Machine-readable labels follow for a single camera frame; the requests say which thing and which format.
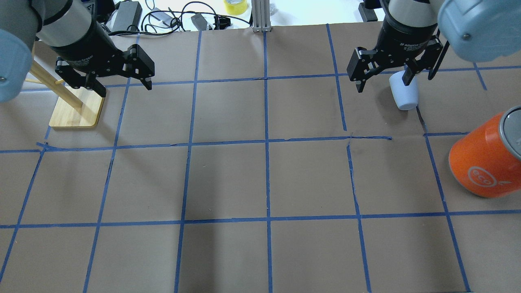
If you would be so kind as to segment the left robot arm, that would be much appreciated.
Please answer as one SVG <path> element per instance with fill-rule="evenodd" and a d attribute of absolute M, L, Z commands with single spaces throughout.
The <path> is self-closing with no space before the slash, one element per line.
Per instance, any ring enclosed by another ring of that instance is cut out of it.
<path fill-rule="evenodd" d="M 18 96 L 39 39 L 58 55 L 55 72 L 74 89 L 106 96 L 99 78 L 122 76 L 152 89 L 154 61 L 140 45 L 120 50 L 79 0 L 0 2 L 0 100 Z"/>

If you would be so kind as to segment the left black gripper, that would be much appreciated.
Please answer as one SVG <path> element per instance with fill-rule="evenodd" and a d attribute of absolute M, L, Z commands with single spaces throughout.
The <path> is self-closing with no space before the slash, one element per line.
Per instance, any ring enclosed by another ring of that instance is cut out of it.
<path fill-rule="evenodd" d="M 89 30 L 78 41 L 62 46 L 51 47 L 58 54 L 55 72 L 73 89 L 95 91 L 105 98 L 107 89 L 98 80 L 100 77 L 122 76 L 139 80 L 147 90 L 152 89 L 151 78 L 155 76 L 155 63 L 138 44 L 121 51 L 110 36 L 95 20 Z"/>

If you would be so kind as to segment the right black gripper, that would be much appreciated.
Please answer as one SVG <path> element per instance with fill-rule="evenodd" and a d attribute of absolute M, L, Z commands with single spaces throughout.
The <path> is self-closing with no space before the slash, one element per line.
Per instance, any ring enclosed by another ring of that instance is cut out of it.
<path fill-rule="evenodd" d="M 442 44 L 437 36 L 433 36 L 436 26 L 436 22 L 420 27 L 405 25 L 391 13 L 386 13 L 377 48 L 355 48 L 348 63 L 349 80 L 355 82 L 357 92 L 363 92 L 367 80 L 372 76 L 404 63 L 402 82 L 405 86 L 411 85 L 413 78 L 426 69 L 429 71 L 428 80 L 434 79 L 450 47 L 449 41 Z M 421 59 L 416 60 L 422 52 Z"/>

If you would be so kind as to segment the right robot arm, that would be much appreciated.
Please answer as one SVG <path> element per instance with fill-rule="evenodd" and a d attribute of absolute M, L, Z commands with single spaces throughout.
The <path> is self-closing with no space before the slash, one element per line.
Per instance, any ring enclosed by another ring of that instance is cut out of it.
<path fill-rule="evenodd" d="M 382 8 L 383 25 L 375 47 L 357 47 L 347 66 L 362 92 L 366 81 L 405 66 L 404 85 L 428 70 L 431 80 L 448 48 L 468 62 L 490 62 L 520 51 L 519 0 L 367 0 Z"/>

